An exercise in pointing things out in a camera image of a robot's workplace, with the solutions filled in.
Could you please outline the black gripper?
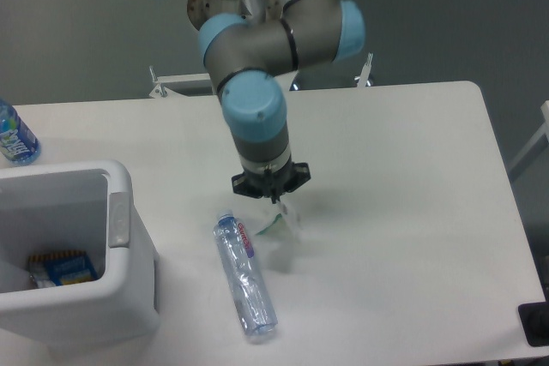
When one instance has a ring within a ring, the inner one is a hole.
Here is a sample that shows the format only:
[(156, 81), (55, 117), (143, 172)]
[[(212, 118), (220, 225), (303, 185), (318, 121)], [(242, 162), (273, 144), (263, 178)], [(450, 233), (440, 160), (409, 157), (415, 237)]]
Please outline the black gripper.
[(310, 166), (306, 162), (289, 160), (278, 171), (253, 171), (243, 167), (244, 173), (232, 177), (232, 191), (253, 199), (269, 199), (273, 204), (310, 181)]

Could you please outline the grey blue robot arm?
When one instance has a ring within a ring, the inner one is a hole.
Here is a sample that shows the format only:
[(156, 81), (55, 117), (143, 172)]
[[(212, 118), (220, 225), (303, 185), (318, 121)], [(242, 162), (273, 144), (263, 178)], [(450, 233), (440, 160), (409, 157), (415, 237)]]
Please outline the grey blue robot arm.
[(281, 13), (267, 17), (263, 3), (240, 1), (250, 12), (210, 4), (198, 29), (202, 64), (238, 151), (242, 172), (234, 193), (278, 201), (310, 180), (306, 163), (292, 159), (287, 104), (277, 82), (310, 66), (358, 54), (365, 21), (350, 0), (280, 0)]

